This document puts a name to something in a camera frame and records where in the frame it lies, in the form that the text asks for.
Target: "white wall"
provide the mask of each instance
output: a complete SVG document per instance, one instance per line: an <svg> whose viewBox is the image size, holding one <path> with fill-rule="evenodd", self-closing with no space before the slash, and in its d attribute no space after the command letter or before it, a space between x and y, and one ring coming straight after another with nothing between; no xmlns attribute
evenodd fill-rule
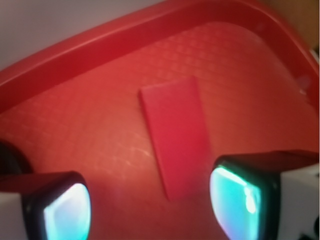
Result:
<svg viewBox="0 0 320 240"><path fill-rule="evenodd" d="M75 34L163 0L0 0L0 70Z"/></svg>

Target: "cyan light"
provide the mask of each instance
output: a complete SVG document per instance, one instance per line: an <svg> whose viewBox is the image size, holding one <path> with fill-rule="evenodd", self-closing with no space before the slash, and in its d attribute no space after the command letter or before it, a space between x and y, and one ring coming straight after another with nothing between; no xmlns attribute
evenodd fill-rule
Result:
<svg viewBox="0 0 320 240"><path fill-rule="evenodd" d="M86 240L91 223L88 189L81 183L72 185L44 209L48 240Z"/></svg>
<svg viewBox="0 0 320 240"><path fill-rule="evenodd" d="M217 221L231 240L259 238L261 191L223 166L210 177L210 197Z"/></svg>

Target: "wooden surface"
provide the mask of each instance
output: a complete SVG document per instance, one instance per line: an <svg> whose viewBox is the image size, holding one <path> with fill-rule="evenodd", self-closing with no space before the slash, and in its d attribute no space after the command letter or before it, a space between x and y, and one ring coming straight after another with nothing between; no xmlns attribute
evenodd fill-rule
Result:
<svg viewBox="0 0 320 240"><path fill-rule="evenodd" d="M319 45L319 0L261 0L290 23L305 42Z"/></svg>

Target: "textured tray surface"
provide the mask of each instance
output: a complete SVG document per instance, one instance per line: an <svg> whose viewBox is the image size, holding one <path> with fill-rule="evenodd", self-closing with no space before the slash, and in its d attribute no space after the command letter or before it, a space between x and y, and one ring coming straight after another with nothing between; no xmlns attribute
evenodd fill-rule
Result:
<svg viewBox="0 0 320 240"><path fill-rule="evenodd" d="M0 115L0 138L20 148L37 172L83 174L92 198L91 239L224 239L209 193L166 199L138 99L143 86L190 75L198 79L216 157L319 150L318 117L290 72L261 38L219 22L155 42L15 106Z"/></svg>

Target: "white plastic casing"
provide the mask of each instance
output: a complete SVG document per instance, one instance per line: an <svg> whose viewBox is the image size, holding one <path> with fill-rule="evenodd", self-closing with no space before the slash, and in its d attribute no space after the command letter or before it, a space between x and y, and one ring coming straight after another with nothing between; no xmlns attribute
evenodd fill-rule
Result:
<svg viewBox="0 0 320 240"><path fill-rule="evenodd" d="M312 239L319 217L319 164L281 173L280 218L277 239Z"/></svg>
<svg viewBox="0 0 320 240"><path fill-rule="evenodd" d="M19 193L0 192L0 239L28 239Z"/></svg>

